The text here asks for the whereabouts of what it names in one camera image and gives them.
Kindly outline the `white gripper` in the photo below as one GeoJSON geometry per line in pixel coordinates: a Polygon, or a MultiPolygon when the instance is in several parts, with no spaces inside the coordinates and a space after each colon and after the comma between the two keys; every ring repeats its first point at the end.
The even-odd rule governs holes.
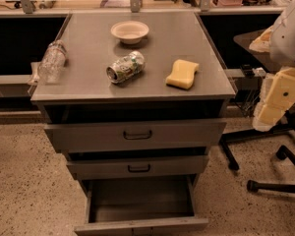
{"type": "MultiPolygon", "coordinates": [[[[265,29],[249,45],[256,52],[269,52],[272,27],[265,29]]],[[[282,118],[285,111],[295,103],[295,68],[283,67],[279,72],[267,74],[263,80],[261,102],[254,110],[252,126],[267,132],[282,118]]]]}

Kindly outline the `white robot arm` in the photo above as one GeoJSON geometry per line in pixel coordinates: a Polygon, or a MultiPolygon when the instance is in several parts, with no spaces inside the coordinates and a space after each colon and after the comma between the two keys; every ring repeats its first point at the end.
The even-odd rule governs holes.
{"type": "Polygon", "coordinates": [[[295,103],[295,0],[284,9],[274,24],[252,41],[249,49],[268,52],[280,66],[274,75],[267,73],[254,111],[253,127],[269,131],[295,103]]]}

